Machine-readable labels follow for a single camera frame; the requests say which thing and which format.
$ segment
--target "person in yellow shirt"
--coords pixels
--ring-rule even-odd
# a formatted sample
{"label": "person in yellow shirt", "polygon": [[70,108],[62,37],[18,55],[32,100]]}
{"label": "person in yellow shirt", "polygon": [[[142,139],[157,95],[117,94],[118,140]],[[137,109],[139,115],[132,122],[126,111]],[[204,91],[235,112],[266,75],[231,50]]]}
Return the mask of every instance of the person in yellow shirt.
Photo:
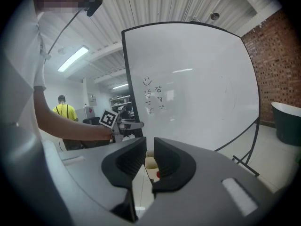
{"label": "person in yellow shirt", "polygon": [[[66,98],[63,95],[60,95],[58,97],[58,105],[55,108],[53,108],[52,111],[67,118],[67,119],[70,119],[73,121],[79,121],[79,119],[76,115],[75,109],[71,105],[66,104]],[[64,138],[63,138],[63,141],[64,141],[67,151],[82,149],[82,145],[81,145],[80,141],[64,139]]]}
{"label": "person in yellow shirt", "polygon": [[79,121],[75,109],[71,105],[66,104],[66,99],[63,95],[58,97],[58,105],[52,111],[73,121]]}

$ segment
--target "red brick wall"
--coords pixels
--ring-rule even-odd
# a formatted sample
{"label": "red brick wall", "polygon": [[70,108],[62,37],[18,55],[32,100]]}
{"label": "red brick wall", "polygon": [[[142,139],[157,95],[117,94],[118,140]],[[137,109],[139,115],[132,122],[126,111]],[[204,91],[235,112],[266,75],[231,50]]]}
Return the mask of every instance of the red brick wall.
{"label": "red brick wall", "polygon": [[301,107],[301,43],[282,10],[242,37],[261,95],[261,121],[274,122],[271,102]]}

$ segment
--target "smiley face drawing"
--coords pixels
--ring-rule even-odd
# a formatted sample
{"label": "smiley face drawing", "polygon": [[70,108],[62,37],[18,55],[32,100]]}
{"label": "smiley face drawing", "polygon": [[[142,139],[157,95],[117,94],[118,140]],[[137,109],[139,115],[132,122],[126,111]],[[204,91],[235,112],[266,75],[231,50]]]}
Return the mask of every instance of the smiley face drawing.
{"label": "smiley face drawing", "polygon": [[152,82],[152,81],[150,81],[149,78],[147,78],[147,79],[144,78],[144,80],[145,80],[145,81],[143,81],[143,84],[144,84],[144,85],[149,85],[149,84]]}

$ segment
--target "ceiling light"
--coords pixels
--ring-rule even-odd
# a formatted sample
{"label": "ceiling light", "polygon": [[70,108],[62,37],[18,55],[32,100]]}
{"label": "ceiling light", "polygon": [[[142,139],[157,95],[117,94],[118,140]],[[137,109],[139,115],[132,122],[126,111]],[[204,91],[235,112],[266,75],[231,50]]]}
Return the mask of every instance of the ceiling light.
{"label": "ceiling light", "polygon": [[192,69],[176,70],[176,71],[173,71],[173,73],[184,72],[184,71],[189,71],[189,70],[192,70]]}
{"label": "ceiling light", "polygon": [[125,85],[120,85],[120,86],[114,87],[113,89],[118,89],[118,88],[120,88],[120,87],[124,87],[124,86],[126,86],[126,85],[128,85],[128,84],[125,84]]}
{"label": "ceiling light", "polygon": [[78,58],[87,53],[89,49],[87,47],[81,47],[78,51],[76,51],[70,58],[67,59],[65,63],[57,70],[58,72],[64,72],[73,62],[75,62]]}

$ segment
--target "yellow shirt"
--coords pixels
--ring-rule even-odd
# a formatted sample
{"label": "yellow shirt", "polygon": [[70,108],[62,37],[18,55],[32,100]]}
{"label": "yellow shirt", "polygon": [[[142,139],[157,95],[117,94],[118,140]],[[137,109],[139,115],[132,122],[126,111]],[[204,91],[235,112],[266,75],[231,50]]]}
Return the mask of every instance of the yellow shirt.
{"label": "yellow shirt", "polygon": [[[56,108],[58,110],[59,115],[67,118],[67,104],[59,104],[57,107],[53,108],[53,111],[55,113],[57,113]],[[71,120],[76,120],[77,118],[75,109],[71,105],[68,105],[68,116]]]}

